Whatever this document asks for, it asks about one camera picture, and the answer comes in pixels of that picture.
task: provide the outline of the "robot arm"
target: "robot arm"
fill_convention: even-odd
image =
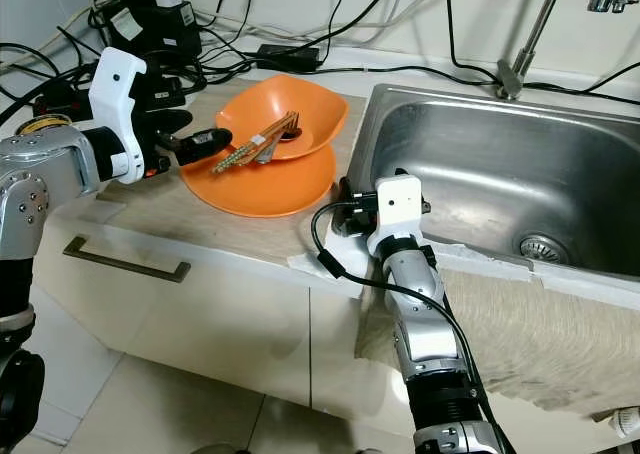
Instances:
[[[382,262],[389,284],[409,288],[448,309],[433,251],[421,247],[419,179],[380,179],[376,191],[378,222],[367,241],[369,253]],[[416,453],[506,454],[494,427],[482,418],[471,366],[451,324],[407,294],[388,290],[385,303],[395,317],[395,347],[416,426]]]
[[[38,416],[44,362],[20,346],[35,324],[29,290],[47,214],[96,192],[103,181],[129,184],[165,172],[169,158],[156,152],[157,144],[183,165],[231,141],[224,129],[182,140],[162,132],[188,124],[186,111],[134,113],[129,94],[145,70],[135,56],[106,48],[89,91],[99,127],[63,126],[0,141],[0,453],[10,452]]]

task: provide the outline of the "towel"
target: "towel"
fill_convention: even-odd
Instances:
[[[508,281],[441,270],[485,388],[583,416],[640,405],[640,312]],[[398,368],[393,318],[363,292],[356,357]]]

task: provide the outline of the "white floor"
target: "white floor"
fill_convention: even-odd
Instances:
[[[125,356],[66,448],[27,438],[14,453],[190,454],[216,443],[254,454],[413,452],[409,438]]]

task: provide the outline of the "sink drain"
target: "sink drain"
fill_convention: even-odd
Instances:
[[[564,247],[545,236],[527,236],[520,241],[520,252],[524,257],[538,261],[566,264],[569,256]]]

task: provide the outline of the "cabinet handle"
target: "cabinet handle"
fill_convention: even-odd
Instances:
[[[106,256],[100,256],[98,254],[92,254],[90,252],[81,251],[82,246],[86,244],[87,240],[81,236],[76,236],[73,240],[64,248],[62,253],[65,256],[76,257],[78,259],[84,259],[85,261],[97,262],[98,264],[104,264],[106,266],[117,267],[118,269],[124,269],[126,271],[136,272],[138,274],[144,274],[145,276],[157,277],[158,279],[164,279],[171,282],[182,282],[187,276],[191,264],[188,262],[181,262],[173,272],[161,271],[160,269],[153,269],[147,266],[141,266],[132,262],[121,261],[119,259],[112,259]]]

